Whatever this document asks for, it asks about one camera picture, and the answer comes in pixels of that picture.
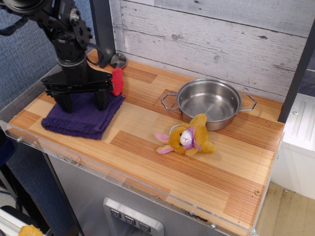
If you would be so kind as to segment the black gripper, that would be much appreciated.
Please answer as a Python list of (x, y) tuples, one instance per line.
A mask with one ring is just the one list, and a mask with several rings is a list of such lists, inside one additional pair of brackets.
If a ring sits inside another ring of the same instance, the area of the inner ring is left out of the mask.
[(48, 95), (67, 113), (72, 113), (70, 94), (95, 92), (99, 111), (107, 106), (108, 92), (113, 90), (112, 75), (89, 66), (87, 59), (58, 59), (60, 71), (41, 79)]

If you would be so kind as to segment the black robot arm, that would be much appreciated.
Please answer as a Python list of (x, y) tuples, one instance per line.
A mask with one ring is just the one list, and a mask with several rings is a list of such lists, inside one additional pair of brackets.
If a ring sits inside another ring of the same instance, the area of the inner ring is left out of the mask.
[(107, 95), (113, 90), (112, 75), (91, 68), (100, 65), (105, 52), (90, 42), (91, 28), (81, 18), (72, 0), (2, 0), (0, 7), (20, 16), (20, 20), (0, 31), (12, 35), (28, 20), (44, 30), (56, 51), (61, 71), (41, 79), (47, 95), (67, 113), (72, 113), (71, 94), (91, 93), (100, 111), (106, 108)]

